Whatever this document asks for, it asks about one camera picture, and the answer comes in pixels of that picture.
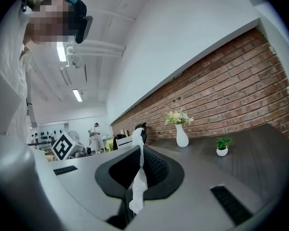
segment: plant pot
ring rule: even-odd
[[[228,147],[226,146],[223,150],[216,149],[216,153],[218,156],[226,156],[228,153]]]
[[[180,147],[188,146],[188,136],[182,128],[182,124],[175,125],[177,128],[177,144]]]

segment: wooden table surface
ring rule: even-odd
[[[265,204],[282,193],[289,180],[289,139],[269,124],[228,134],[233,138],[228,154],[216,154],[217,138],[189,139],[181,148],[176,139],[161,139],[152,146],[176,151],[215,164],[260,196]]]

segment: potted plant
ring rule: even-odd
[[[216,153],[218,156],[225,156],[228,153],[228,145],[232,142],[232,138],[218,138]]]
[[[188,137],[182,128],[182,124],[188,122],[189,124],[193,121],[193,118],[189,118],[187,113],[183,113],[183,111],[175,111],[174,113],[170,111],[167,114],[165,125],[175,125],[177,128],[177,144],[180,147],[188,146]]]

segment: fluorescent light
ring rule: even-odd
[[[82,99],[81,99],[81,96],[80,96],[78,90],[77,90],[77,89],[74,89],[74,90],[73,90],[73,93],[74,93],[77,101],[78,101],[78,102],[82,102]]]
[[[63,42],[57,42],[57,52],[58,52],[59,60],[61,62],[66,62],[66,52],[63,46]]]

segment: tissue paper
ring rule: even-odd
[[[144,165],[144,142],[141,137],[141,132],[143,128],[136,129],[131,138],[132,146],[140,146],[140,169],[134,178],[134,183],[132,187],[133,200],[130,202],[129,207],[135,213],[138,214],[144,207],[144,191],[148,189],[147,180],[145,176],[145,171],[143,170]]]

